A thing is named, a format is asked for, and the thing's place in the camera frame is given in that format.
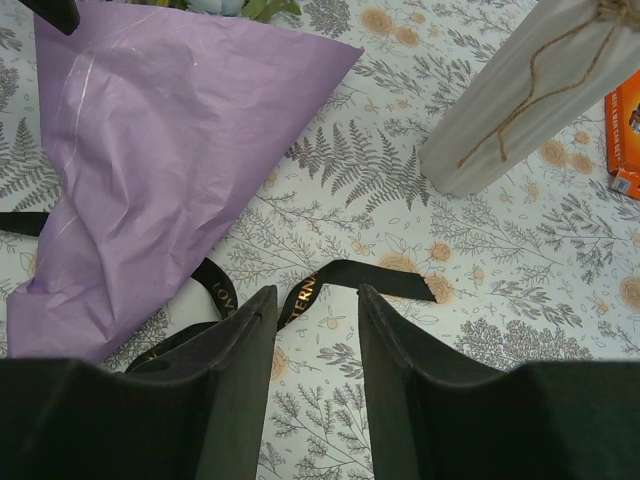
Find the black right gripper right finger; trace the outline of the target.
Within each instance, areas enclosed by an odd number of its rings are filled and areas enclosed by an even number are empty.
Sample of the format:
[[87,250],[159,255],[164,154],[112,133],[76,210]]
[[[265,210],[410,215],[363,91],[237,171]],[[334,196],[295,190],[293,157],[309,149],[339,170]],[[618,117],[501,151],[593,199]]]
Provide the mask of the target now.
[[359,334],[379,479],[635,479],[639,365],[529,362],[503,372],[359,290]]

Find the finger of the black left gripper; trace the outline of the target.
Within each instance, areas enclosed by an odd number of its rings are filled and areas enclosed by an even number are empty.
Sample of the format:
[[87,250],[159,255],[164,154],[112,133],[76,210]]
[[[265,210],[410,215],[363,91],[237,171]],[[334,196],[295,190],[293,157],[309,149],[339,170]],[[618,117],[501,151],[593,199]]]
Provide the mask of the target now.
[[71,35],[80,23],[75,0],[29,0],[29,9],[65,35]]

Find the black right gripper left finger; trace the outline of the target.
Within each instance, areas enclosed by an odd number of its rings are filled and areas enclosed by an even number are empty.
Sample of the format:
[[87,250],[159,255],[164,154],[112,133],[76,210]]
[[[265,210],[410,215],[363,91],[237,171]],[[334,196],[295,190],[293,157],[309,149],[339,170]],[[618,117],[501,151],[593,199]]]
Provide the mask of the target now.
[[76,359],[3,361],[2,477],[254,478],[277,319],[267,286],[126,373]]

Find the purple paper bouquet wrap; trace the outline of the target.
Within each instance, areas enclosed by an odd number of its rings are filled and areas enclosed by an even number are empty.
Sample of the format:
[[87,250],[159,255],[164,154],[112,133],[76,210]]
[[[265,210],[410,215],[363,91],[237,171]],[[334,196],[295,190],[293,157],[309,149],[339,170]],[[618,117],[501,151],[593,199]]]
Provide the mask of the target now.
[[162,7],[36,19],[40,132],[62,193],[7,301],[10,358],[104,361],[174,298],[361,56]]

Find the artificial flower bunch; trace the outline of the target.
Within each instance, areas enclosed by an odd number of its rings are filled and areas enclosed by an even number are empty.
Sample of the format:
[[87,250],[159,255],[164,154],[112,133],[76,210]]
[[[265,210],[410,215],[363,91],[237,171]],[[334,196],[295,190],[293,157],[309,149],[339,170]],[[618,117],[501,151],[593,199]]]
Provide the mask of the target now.
[[224,17],[242,17],[260,23],[269,23],[277,14],[285,12],[299,16],[301,9],[289,0],[151,0],[134,1],[151,5]]

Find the black ribbon gold lettering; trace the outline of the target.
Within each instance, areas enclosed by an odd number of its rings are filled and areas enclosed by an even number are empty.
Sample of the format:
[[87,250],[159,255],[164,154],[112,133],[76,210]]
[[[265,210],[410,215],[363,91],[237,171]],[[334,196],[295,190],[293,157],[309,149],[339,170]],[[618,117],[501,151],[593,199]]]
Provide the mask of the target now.
[[[37,237],[48,215],[45,212],[2,212],[1,230]],[[238,297],[231,279],[210,259],[203,260],[191,278],[209,293],[221,315],[220,321],[224,321],[238,309]],[[291,289],[280,312],[276,331],[282,330],[305,313],[314,304],[325,284],[353,289],[366,284],[384,295],[437,302],[426,278],[418,273],[385,269],[353,260],[333,260]],[[183,329],[139,355],[125,371],[128,373],[140,368],[140,365],[176,348],[220,321],[202,322]]]

